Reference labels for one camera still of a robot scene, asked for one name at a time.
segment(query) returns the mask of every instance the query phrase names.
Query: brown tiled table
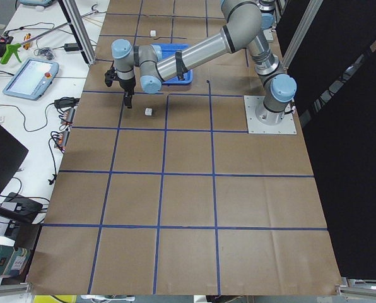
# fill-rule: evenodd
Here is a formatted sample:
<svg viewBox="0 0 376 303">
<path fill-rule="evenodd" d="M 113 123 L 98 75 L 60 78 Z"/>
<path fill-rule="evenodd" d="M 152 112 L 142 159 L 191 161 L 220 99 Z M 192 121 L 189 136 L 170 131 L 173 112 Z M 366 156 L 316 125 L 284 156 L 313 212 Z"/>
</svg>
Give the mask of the brown tiled table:
<svg viewBox="0 0 376 303">
<path fill-rule="evenodd" d="M 262 86 L 244 50 L 194 69 L 189 86 L 138 84 L 133 109 L 103 82 L 113 40 L 194 44 L 224 24 L 219 5 L 111 1 L 28 277 L 36 294 L 334 292 L 298 118 L 296 136 L 247 133 L 242 95 Z"/>
</svg>

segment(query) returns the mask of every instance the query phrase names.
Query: blue bin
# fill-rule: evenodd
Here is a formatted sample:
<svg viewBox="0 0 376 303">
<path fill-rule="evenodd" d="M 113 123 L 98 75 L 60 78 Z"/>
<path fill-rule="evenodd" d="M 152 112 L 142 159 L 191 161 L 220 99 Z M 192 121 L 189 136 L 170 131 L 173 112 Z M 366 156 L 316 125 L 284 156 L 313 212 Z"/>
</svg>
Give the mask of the blue bin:
<svg viewBox="0 0 376 303">
<path fill-rule="evenodd" d="M 182 51 L 183 49 L 186 49 L 190 45 L 188 44 L 165 44 L 165 43 L 158 43 L 153 45 L 159 45 L 162 48 L 163 52 L 163 59 L 174 56 L 176 51 Z M 177 77 L 174 77 L 172 79 L 167 80 L 166 82 L 163 82 L 163 85 L 188 85 L 192 82 L 194 76 L 192 70 L 188 71 L 188 73 L 184 74 L 184 80 L 178 80 Z"/>
</svg>

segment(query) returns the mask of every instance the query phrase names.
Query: blue joint cap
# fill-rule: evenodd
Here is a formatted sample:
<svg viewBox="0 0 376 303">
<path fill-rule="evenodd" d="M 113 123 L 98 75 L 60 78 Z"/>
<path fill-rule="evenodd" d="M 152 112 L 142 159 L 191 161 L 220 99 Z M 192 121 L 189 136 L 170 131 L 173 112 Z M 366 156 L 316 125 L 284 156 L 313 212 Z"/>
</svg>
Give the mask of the blue joint cap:
<svg viewBox="0 0 376 303">
<path fill-rule="evenodd" d="M 274 15 L 268 13 L 262 13 L 261 30 L 266 30 L 272 27 L 274 23 Z"/>
<path fill-rule="evenodd" d="M 162 89 L 162 82 L 154 76 L 140 77 L 140 84 L 145 93 L 157 93 Z"/>
<path fill-rule="evenodd" d="M 295 96 L 296 90 L 297 84 L 295 79 L 287 74 L 279 74 L 272 80 L 271 93 L 279 102 L 289 102 Z"/>
<path fill-rule="evenodd" d="M 118 39 L 112 42 L 111 49 L 114 59 L 122 59 L 132 51 L 132 45 L 128 40 Z"/>
<path fill-rule="evenodd" d="M 163 51 L 162 47 L 160 45 L 151 45 L 152 48 L 155 49 L 156 55 L 157 55 L 157 61 L 161 61 L 163 59 Z"/>
</svg>

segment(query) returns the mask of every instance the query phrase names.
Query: black electronic device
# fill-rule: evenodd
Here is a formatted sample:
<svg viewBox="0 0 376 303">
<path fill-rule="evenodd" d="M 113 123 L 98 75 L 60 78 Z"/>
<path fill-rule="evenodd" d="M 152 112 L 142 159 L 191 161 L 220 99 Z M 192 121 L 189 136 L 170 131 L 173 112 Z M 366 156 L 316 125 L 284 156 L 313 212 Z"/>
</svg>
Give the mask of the black electronic device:
<svg viewBox="0 0 376 303">
<path fill-rule="evenodd" d="M 23 163 L 27 153 L 25 146 L 0 125 L 0 194 Z M 0 216 L 12 221 L 32 223 L 38 214 L 35 210 L 42 208 L 40 203 L 29 199 L 24 203 L 16 201 L 17 198 L 11 199 L 18 202 L 20 209 L 8 210 L 0 207 Z"/>
</svg>

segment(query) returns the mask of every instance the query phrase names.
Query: green clamp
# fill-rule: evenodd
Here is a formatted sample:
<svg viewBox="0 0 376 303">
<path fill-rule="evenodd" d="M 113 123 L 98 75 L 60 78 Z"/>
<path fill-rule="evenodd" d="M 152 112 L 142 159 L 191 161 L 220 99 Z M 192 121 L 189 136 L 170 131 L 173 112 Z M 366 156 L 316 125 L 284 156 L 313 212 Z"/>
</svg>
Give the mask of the green clamp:
<svg viewBox="0 0 376 303">
<path fill-rule="evenodd" d="M 0 64 L 7 64 L 9 62 L 11 55 L 15 55 L 18 62 L 21 63 L 21 59 L 18 56 L 18 49 L 21 47 L 20 43 L 16 44 L 6 44 L 6 52 L 4 53 L 3 57 L 0 59 Z"/>
</svg>

